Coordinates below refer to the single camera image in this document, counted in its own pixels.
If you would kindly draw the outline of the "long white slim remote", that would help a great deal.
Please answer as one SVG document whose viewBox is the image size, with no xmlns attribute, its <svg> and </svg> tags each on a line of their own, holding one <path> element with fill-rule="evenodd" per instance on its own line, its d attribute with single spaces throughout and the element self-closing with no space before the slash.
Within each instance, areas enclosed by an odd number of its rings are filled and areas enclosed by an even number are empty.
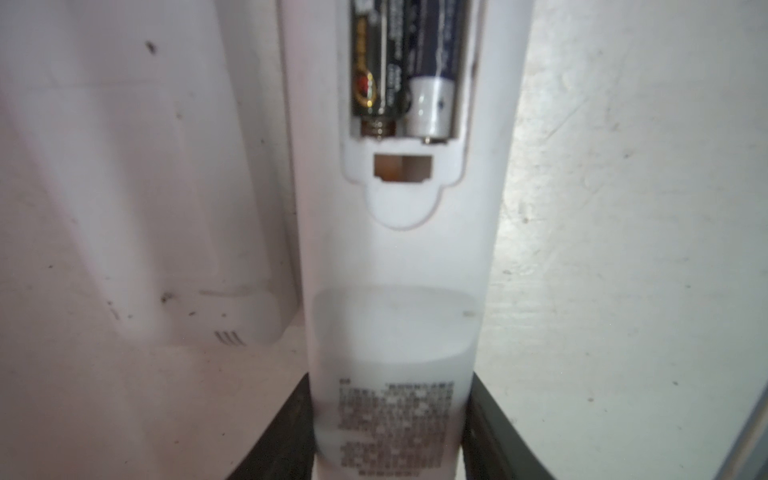
<svg viewBox="0 0 768 480">
<path fill-rule="evenodd" d="M 280 5 L 320 479 L 451 479 L 532 24 L 469 1 L 450 138 L 360 134 L 351 1 Z"/>
</svg>

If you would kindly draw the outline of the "white air conditioner remote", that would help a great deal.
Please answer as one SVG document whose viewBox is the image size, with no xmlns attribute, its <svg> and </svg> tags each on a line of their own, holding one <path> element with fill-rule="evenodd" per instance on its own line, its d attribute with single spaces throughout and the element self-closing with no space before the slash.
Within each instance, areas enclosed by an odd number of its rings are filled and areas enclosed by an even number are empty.
<svg viewBox="0 0 768 480">
<path fill-rule="evenodd" d="M 278 340 L 298 308 L 273 1 L 5 1 L 1 105 L 116 329 Z"/>
</svg>

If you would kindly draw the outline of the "blue white battery slim remote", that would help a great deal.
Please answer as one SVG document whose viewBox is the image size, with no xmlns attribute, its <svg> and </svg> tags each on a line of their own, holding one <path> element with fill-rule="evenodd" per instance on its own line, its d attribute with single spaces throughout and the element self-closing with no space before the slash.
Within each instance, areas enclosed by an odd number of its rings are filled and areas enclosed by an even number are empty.
<svg viewBox="0 0 768 480">
<path fill-rule="evenodd" d="M 424 144 L 452 136 L 469 3 L 406 3 L 405 135 Z"/>
</svg>

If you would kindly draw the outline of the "black gold battery slim remote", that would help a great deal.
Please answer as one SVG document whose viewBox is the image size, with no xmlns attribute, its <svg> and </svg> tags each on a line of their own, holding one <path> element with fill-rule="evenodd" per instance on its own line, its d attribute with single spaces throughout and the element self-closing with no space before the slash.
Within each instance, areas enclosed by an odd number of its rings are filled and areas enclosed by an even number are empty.
<svg viewBox="0 0 768 480">
<path fill-rule="evenodd" d="M 405 114 L 406 3 L 351 3 L 351 112 L 364 137 L 396 135 Z"/>
</svg>

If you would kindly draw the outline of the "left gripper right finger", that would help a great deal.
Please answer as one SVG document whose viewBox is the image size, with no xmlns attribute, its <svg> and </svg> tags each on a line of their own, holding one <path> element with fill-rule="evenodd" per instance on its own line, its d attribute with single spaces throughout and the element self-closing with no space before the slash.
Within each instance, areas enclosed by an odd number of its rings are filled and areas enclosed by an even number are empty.
<svg viewBox="0 0 768 480">
<path fill-rule="evenodd" d="M 490 391 L 473 375 L 461 448 L 470 480 L 554 480 L 515 430 Z"/>
</svg>

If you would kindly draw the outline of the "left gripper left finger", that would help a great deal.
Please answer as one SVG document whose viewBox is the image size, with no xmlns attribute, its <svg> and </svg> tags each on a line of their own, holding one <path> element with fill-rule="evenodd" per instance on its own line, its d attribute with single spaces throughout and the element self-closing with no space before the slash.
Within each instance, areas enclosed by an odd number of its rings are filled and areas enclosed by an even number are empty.
<svg viewBox="0 0 768 480">
<path fill-rule="evenodd" d="M 290 393 L 227 480 L 310 480 L 315 461 L 309 374 Z"/>
</svg>

